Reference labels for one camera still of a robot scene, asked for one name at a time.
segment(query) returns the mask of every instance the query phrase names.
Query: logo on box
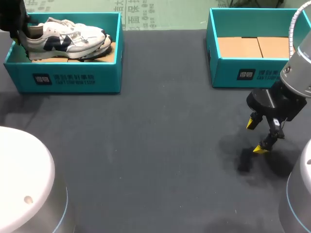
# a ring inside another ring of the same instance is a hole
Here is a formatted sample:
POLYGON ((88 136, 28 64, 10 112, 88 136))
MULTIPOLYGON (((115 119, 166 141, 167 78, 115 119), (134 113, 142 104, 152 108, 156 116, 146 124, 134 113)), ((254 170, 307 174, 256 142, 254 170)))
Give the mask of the logo on box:
POLYGON ((52 85, 52 81, 48 74, 33 74, 35 83, 38 85, 52 85))
POLYGON ((252 80, 255 71, 255 69, 240 69, 237 80, 252 80))

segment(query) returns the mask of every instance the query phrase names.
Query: gray mat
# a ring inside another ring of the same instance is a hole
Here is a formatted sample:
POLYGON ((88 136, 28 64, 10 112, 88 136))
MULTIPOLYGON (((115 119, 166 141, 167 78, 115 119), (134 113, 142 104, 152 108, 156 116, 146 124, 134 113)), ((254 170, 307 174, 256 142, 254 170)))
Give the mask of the gray mat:
POLYGON ((120 95, 0 96, 0 124, 51 151, 78 233, 281 233, 278 200, 310 139, 311 105, 240 175, 250 90, 213 89, 202 31, 124 32, 120 95))

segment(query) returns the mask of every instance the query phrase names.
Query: cable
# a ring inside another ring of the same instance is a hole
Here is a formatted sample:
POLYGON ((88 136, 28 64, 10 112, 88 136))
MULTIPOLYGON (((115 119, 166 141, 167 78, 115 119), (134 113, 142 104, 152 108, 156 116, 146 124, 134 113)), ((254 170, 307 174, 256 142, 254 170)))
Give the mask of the cable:
POLYGON ((284 128, 284 125, 285 125, 286 120, 287 120, 287 118, 286 118, 285 121, 283 122, 282 129, 284 128))
POLYGON ((292 55, 294 54, 294 46, 293 46, 293 36, 294 36, 294 27, 295 27, 295 23, 296 20, 298 18, 298 16, 300 15, 300 13, 309 5, 311 5, 311 0, 306 2, 305 4, 303 4, 294 14, 292 21, 291 21, 291 25, 290 25, 290 29, 289 29, 289 35, 288 35, 288 41, 289 41, 289 50, 290 50, 290 58, 292 57, 292 55))

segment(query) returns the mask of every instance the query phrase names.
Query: white sneaker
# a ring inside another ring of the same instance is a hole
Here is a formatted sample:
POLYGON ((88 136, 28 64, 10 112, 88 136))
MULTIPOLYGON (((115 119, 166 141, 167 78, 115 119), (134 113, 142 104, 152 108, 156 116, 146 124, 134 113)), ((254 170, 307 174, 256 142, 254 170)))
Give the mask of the white sneaker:
MULTIPOLYGON (((52 17, 49 17, 47 22, 58 22, 58 20, 54 19, 52 17)), ((68 19, 64 19, 64 20, 62 20, 62 22, 67 24, 68 26, 77 27, 80 30, 83 30, 84 28, 89 27, 91 30, 101 32, 105 35, 105 41, 100 46, 100 48, 97 49, 96 51, 84 56, 84 57, 81 57, 80 60, 96 59, 99 57, 103 57, 103 56, 105 56, 111 52, 112 49, 111 49, 110 45, 112 43, 112 37, 110 35, 106 34, 105 30, 98 28, 98 27, 94 27, 94 26, 87 26, 83 23, 74 23, 68 19)))
POLYGON ((30 38, 20 32, 20 40, 30 60, 64 56, 84 57, 99 49, 105 35, 93 27, 70 27, 61 21, 51 21, 28 27, 30 38))

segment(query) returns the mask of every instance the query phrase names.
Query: teal cardboard box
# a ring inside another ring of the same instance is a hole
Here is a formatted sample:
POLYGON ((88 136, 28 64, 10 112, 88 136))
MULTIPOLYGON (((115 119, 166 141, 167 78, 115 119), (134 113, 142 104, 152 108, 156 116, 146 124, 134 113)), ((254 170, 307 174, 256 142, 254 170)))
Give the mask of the teal cardboard box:
POLYGON ((33 13, 104 29, 115 44, 113 62, 32 63, 22 46, 13 42, 4 66, 20 93, 119 93, 122 76, 123 33, 120 13, 33 13))
MULTIPOLYGON (((211 8, 206 43, 213 87, 271 87, 288 58, 221 57, 218 37, 288 37, 296 10, 211 8)), ((307 15, 301 13, 294 29, 295 48, 310 28, 307 15)))

